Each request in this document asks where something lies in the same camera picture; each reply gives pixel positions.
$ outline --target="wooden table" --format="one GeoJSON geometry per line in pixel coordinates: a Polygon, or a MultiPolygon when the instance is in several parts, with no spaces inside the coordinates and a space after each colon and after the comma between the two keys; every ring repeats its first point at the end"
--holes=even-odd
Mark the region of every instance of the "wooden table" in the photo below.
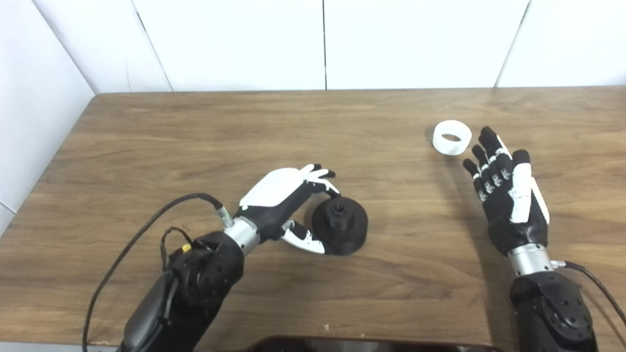
{"type": "MultiPolygon", "coordinates": [[[[318,162],[368,211],[365,246],[347,257],[284,242],[256,248],[200,349],[304,335],[511,351],[513,276],[461,166],[471,154],[431,146],[447,119],[469,125],[474,140],[490,125],[509,149],[530,151],[552,215],[551,257],[586,265],[626,306],[626,87],[107,94],[90,103],[0,239],[0,340],[79,343],[92,292],[162,205],[208,192],[233,212],[267,172],[318,162]]],[[[192,236],[221,229],[201,202],[158,221],[103,291],[90,341],[120,342],[171,225],[192,236]]],[[[181,243],[174,238],[170,248],[181,243]]],[[[622,351],[626,331],[607,300],[567,275],[583,285],[600,350],[622,351]]]]}

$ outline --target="white wall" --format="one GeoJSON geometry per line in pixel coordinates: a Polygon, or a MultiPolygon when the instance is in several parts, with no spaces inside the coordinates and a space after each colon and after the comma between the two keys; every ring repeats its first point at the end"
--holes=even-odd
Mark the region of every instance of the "white wall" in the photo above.
{"type": "Polygon", "coordinates": [[[0,236],[2,236],[4,230],[12,219],[13,213],[9,209],[5,208],[4,205],[0,204],[0,236]]]}
{"type": "Polygon", "coordinates": [[[528,0],[326,0],[328,89],[492,87],[528,0]]]}
{"type": "Polygon", "coordinates": [[[626,85],[626,0],[532,0],[499,86],[626,85]]]}
{"type": "Polygon", "coordinates": [[[131,0],[33,1],[95,92],[172,90],[131,0]]]}
{"type": "MultiPolygon", "coordinates": [[[[0,1],[0,202],[15,212],[94,96],[30,1],[0,1]]],[[[0,225],[10,216],[3,208],[0,225]]]]}
{"type": "Polygon", "coordinates": [[[321,0],[135,0],[175,91],[323,90],[321,0]]]}

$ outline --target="white plastic ring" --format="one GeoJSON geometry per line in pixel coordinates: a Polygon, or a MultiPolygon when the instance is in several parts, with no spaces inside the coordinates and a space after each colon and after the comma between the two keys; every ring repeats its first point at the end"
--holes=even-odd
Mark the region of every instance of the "white plastic ring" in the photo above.
{"type": "Polygon", "coordinates": [[[470,145],[471,130],[464,123],[455,120],[439,122],[434,128],[433,146],[439,153],[459,155],[470,145]],[[458,141],[446,139],[444,135],[453,135],[458,141]]]}

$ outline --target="wire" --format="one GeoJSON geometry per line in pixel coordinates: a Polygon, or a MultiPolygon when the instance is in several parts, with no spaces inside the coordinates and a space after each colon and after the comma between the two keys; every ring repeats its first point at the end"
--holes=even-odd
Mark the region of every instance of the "wire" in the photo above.
{"type": "Polygon", "coordinates": [[[620,308],[619,304],[617,304],[615,298],[613,298],[613,296],[609,293],[608,289],[602,284],[602,282],[600,282],[600,280],[597,277],[595,277],[589,270],[587,270],[587,268],[576,263],[565,261],[565,267],[580,271],[583,274],[587,275],[587,277],[589,277],[591,281],[593,281],[593,283],[595,283],[598,286],[598,288],[602,291],[602,293],[604,293],[608,301],[611,302],[611,305],[617,312],[617,315],[619,315],[620,318],[622,318],[624,325],[626,325],[626,315],[624,315],[624,311],[622,311],[622,308],[620,308]]]}
{"type": "Polygon", "coordinates": [[[182,202],[184,202],[186,200],[190,200],[190,199],[206,200],[207,202],[213,204],[213,206],[215,207],[215,210],[221,209],[223,207],[222,203],[219,200],[217,200],[216,198],[214,198],[211,195],[208,195],[206,193],[192,193],[192,194],[184,195],[182,197],[176,198],[175,200],[167,203],[158,212],[156,212],[150,218],[150,220],[148,220],[148,222],[146,222],[141,227],[141,229],[139,231],[137,231],[137,233],[133,236],[133,238],[131,238],[130,241],[128,241],[126,247],[124,247],[124,249],[122,249],[122,251],[120,252],[118,257],[115,259],[115,261],[113,262],[113,265],[111,265],[109,270],[106,272],[105,276],[102,278],[102,281],[100,282],[100,284],[96,288],[96,291],[93,293],[93,296],[91,297],[91,301],[89,302],[89,307],[87,308],[87,315],[85,317],[85,325],[83,326],[83,340],[82,340],[82,344],[81,344],[81,346],[83,348],[83,352],[88,352],[87,351],[87,335],[89,333],[89,325],[90,325],[90,322],[91,322],[91,315],[93,314],[93,308],[96,305],[96,300],[98,299],[98,296],[100,295],[100,292],[102,291],[102,289],[104,288],[106,283],[109,281],[109,279],[113,275],[113,272],[115,272],[115,269],[117,269],[117,267],[120,265],[122,259],[124,259],[124,257],[128,254],[128,251],[130,251],[130,249],[137,242],[137,240],[150,228],[150,226],[152,226],[158,220],[158,218],[160,218],[166,211],[170,210],[175,205],[177,205],[179,203],[182,203],[182,202]]]}

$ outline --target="prosthetic hand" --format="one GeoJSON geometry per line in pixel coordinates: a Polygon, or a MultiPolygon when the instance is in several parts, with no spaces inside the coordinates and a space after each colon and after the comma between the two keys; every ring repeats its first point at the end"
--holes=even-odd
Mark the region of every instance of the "prosthetic hand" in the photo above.
{"type": "MultiPolygon", "coordinates": [[[[126,324],[118,351],[193,351],[230,288],[243,276],[244,257],[268,239],[284,238],[304,249],[328,252],[326,243],[289,217],[313,193],[326,192],[339,198],[339,191],[326,179],[334,176],[317,164],[300,170],[274,170],[241,199],[234,218],[213,197],[200,194],[200,198],[213,200],[224,229],[201,236],[169,255],[163,275],[126,324]]],[[[191,197],[175,200],[165,209],[182,199],[191,197]]]]}
{"type": "Polygon", "coordinates": [[[236,217],[255,224],[260,243],[283,238],[298,248],[328,253],[328,245],[325,248],[320,238],[289,217],[314,193],[325,192],[332,198],[339,197],[339,190],[327,180],[333,177],[333,171],[319,164],[308,164],[300,170],[274,170],[241,199],[236,217]]]}
{"type": "Polygon", "coordinates": [[[592,320],[580,288],[555,272],[562,262],[546,253],[550,215],[532,177],[526,150],[509,154],[500,137],[484,127],[463,166],[474,180],[489,222],[488,234],[508,256],[516,274],[511,287],[522,352],[597,351],[592,320]]]}

